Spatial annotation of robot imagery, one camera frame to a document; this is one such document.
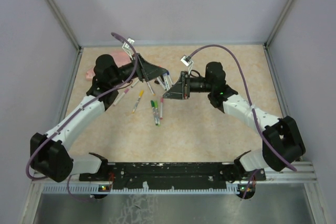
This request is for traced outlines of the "yellow capped marker pen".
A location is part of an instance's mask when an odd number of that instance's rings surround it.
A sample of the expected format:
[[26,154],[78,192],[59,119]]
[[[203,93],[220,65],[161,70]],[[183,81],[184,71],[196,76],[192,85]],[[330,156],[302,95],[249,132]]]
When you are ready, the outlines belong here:
[[135,103],[135,105],[133,107],[132,114],[134,114],[135,111],[137,110],[137,107],[138,107],[138,105],[139,105],[139,103],[141,101],[141,98],[142,98],[143,94],[144,94],[144,90],[141,90],[140,93],[139,93],[138,99],[137,99],[137,101],[136,101],[136,103]]

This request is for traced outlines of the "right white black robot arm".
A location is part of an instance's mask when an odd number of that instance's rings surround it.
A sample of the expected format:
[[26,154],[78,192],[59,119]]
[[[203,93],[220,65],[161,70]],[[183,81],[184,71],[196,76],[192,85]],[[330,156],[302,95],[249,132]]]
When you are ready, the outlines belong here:
[[296,121],[290,116],[280,118],[258,108],[232,89],[225,78],[222,64],[210,62],[203,77],[192,77],[187,71],[182,71],[178,81],[163,97],[186,100],[191,93],[207,93],[214,108],[237,118],[259,134],[262,147],[245,152],[234,160],[234,172],[239,179],[248,179],[254,171],[268,167],[276,172],[284,168],[297,171],[293,162],[306,149]]

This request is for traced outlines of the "light green capped marker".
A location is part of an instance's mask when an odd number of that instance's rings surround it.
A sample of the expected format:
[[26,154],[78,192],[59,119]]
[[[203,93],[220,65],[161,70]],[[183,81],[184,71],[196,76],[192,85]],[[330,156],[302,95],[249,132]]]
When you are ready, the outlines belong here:
[[155,107],[155,112],[156,112],[156,119],[157,119],[157,124],[160,126],[160,116],[159,116],[159,108],[158,108],[158,101],[154,101],[154,107]]

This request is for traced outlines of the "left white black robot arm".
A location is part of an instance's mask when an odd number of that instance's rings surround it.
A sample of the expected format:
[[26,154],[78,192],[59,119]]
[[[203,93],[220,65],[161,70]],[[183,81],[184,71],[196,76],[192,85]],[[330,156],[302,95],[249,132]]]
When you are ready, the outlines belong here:
[[121,67],[111,55],[101,55],[93,70],[92,86],[79,105],[45,134],[32,136],[27,170],[33,169],[58,183],[77,174],[106,179],[109,167],[103,164],[102,156],[93,153],[70,156],[69,149],[81,132],[112,106],[120,87],[134,78],[142,82],[151,81],[167,73],[165,68],[147,62],[139,53]]

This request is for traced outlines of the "dark green capped marker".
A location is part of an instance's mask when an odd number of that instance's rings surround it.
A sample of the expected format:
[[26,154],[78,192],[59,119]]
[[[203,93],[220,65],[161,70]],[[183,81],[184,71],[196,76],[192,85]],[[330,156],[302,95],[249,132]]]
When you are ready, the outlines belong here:
[[158,121],[157,121],[157,117],[156,117],[156,110],[155,110],[154,101],[151,100],[150,102],[151,102],[151,107],[152,107],[152,112],[153,112],[153,117],[154,117],[155,125],[158,126]]

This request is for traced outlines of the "lavender marker pen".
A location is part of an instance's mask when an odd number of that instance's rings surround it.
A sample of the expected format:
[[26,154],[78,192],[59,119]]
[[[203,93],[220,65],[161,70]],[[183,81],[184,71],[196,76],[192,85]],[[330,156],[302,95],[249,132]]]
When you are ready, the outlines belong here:
[[172,79],[168,73],[163,74],[162,76],[166,90],[169,90],[173,86]]

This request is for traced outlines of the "magenta capped marker pen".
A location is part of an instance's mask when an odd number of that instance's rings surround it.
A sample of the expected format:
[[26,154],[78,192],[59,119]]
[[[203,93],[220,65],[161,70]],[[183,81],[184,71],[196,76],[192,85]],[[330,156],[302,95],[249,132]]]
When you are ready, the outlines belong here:
[[164,103],[164,99],[163,97],[161,97],[160,99],[160,120],[163,119],[163,103]]

